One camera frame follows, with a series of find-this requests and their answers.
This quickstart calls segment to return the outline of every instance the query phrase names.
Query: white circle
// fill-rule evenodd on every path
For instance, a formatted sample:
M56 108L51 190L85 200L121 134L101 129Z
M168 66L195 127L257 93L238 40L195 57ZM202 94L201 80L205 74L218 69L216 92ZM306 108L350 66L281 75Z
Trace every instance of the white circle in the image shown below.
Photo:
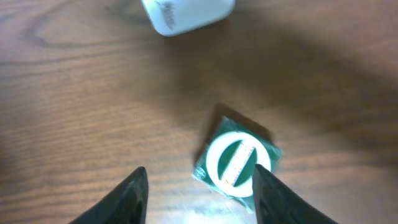
M218 163L225 149L236 141L249 141L257 152L257 164L271 170L271 160L261 142L248 133L230 131L218 136L209 146L206 156L206 168L210 179L224 193L235 197L249 197L253 194L252 177L243 184L234 187L220 181L218 177Z

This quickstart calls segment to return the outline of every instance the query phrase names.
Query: green package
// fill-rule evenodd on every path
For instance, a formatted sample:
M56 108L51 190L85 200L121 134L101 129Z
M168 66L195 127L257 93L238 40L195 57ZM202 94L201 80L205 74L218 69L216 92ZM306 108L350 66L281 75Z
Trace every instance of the green package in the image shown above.
M197 161L193 178L253 212L254 165L274 172L281 157L281 149L224 116Z

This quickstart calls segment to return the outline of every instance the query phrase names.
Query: black tool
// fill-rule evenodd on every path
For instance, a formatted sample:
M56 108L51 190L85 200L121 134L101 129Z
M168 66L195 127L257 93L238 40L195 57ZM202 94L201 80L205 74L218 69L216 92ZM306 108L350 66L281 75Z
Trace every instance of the black tool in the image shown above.
M253 192L258 224L336 224L259 164ZM70 224L144 224L147 203L147 173L139 167Z

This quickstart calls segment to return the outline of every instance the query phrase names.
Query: white bottle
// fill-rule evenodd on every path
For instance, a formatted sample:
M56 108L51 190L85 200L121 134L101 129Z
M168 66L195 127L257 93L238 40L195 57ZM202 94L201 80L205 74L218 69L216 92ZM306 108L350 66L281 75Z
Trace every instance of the white bottle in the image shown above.
M174 36L227 17L235 0L141 0L155 30Z

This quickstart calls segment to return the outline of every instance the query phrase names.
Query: wood grain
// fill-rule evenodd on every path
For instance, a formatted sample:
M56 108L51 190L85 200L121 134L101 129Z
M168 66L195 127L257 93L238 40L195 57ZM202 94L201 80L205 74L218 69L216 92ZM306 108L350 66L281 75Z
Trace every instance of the wood grain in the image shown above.
M190 177L222 102L340 223L398 218L398 4L238 1L173 38L138 0L0 1L0 223L68 223L138 166L147 223L255 223Z

